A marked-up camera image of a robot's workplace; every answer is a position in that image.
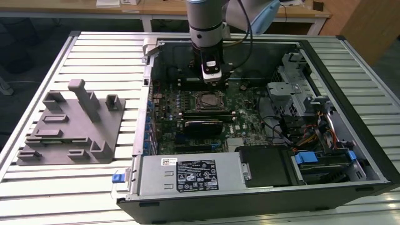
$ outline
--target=blue expansion bracket clip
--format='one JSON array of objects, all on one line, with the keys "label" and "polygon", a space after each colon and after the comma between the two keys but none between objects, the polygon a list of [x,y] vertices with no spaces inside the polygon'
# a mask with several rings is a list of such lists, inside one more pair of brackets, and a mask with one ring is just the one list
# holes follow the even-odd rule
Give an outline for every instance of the blue expansion bracket clip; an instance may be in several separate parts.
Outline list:
[{"label": "blue expansion bracket clip", "polygon": [[114,174],[113,183],[114,184],[126,183],[126,174]]}]

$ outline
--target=table leg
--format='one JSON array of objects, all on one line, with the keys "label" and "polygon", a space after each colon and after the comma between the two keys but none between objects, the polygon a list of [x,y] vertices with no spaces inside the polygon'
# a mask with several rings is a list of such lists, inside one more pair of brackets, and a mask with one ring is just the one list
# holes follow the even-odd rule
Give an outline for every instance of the table leg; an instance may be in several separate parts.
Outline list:
[{"label": "table leg", "polygon": [[142,15],[141,16],[142,23],[143,23],[143,30],[145,32],[153,32],[153,27],[151,27],[151,20],[153,20],[153,15]]},{"label": "table leg", "polygon": [[318,18],[311,25],[307,35],[319,35],[326,24],[327,18]]}]

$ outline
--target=white label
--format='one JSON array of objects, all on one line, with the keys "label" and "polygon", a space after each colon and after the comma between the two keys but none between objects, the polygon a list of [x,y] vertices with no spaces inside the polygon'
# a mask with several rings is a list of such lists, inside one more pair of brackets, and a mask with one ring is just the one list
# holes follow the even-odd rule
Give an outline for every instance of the white label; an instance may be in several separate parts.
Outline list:
[{"label": "white label", "polygon": [[123,13],[139,13],[138,10],[123,10]]},{"label": "white label", "polygon": [[162,158],[162,165],[177,165],[178,158]]},{"label": "white label", "polygon": [[210,61],[206,63],[209,67],[215,67],[218,65],[217,61]]},{"label": "white label", "polygon": [[214,182],[209,182],[207,184],[206,184],[206,186],[213,186],[213,185],[218,185],[219,183],[217,182],[217,181],[214,181]]}]

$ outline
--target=wooden table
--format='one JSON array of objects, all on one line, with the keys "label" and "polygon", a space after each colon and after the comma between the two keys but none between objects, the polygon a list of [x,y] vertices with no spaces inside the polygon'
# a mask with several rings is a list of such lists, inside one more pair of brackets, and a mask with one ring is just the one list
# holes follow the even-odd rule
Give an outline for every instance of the wooden table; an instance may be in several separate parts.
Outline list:
[{"label": "wooden table", "polygon": [[[153,19],[187,19],[186,0],[142,0],[139,5],[97,8],[97,0],[0,0],[3,17],[142,19],[145,32],[153,32]],[[275,22],[313,23],[310,35],[318,35],[331,17],[303,6],[281,8]]]}]

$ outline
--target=warning label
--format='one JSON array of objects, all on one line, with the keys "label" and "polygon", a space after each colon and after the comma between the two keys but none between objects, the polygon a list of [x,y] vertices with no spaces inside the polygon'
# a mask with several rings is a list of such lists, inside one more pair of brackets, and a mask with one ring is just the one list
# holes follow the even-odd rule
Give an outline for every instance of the warning label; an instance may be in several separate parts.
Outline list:
[{"label": "warning label", "polygon": [[177,162],[179,192],[219,190],[215,160]]}]

